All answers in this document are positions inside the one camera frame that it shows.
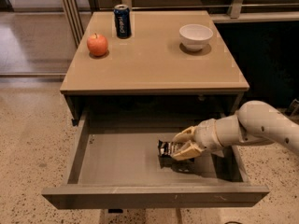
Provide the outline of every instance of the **can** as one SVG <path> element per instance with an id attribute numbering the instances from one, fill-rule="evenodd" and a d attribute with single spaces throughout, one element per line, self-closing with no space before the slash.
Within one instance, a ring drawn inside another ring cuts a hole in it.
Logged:
<path id="1" fill-rule="evenodd" d="M 114 6 L 114 21 L 118 38 L 128 38 L 131 35 L 130 9 L 125 4 Z"/>

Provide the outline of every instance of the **apple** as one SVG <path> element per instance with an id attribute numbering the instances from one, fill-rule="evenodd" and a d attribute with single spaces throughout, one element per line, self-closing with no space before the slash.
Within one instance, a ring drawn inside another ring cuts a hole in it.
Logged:
<path id="1" fill-rule="evenodd" d="M 87 39 L 87 48 L 93 56 L 103 56 L 108 50 L 108 41 L 104 35 L 93 34 Z"/>

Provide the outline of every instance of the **white robotic arm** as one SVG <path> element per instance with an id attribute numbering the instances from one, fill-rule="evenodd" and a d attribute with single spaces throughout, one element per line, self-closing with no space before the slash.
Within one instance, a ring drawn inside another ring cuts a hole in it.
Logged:
<path id="1" fill-rule="evenodd" d="M 177 134 L 172 143 L 184 144 L 171 157 L 182 161 L 228 146 L 277 142 L 299 156 L 299 125 L 271 105 L 250 101 L 232 116 L 208 119 Z"/>

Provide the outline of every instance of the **open drawer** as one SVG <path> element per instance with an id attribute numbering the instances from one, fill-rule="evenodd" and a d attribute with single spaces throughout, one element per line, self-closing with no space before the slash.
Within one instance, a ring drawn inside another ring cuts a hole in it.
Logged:
<path id="1" fill-rule="evenodd" d="M 213 99 L 193 96 L 99 96 L 86 102 L 59 188 L 42 195 L 58 209 L 253 206 L 268 192 L 252 186 L 237 148 L 194 161 L 158 155 L 202 119 L 217 118 Z"/>

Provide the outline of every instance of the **white bowl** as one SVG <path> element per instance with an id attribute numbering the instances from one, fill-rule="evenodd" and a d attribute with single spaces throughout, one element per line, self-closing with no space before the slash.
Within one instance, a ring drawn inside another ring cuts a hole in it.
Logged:
<path id="1" fill-rule="evenodd" d="M 181 43 L 190 51 L 203 49 L 213 36 L 213 31 L 199 24 L 188 24 L 179 29 Z"/>

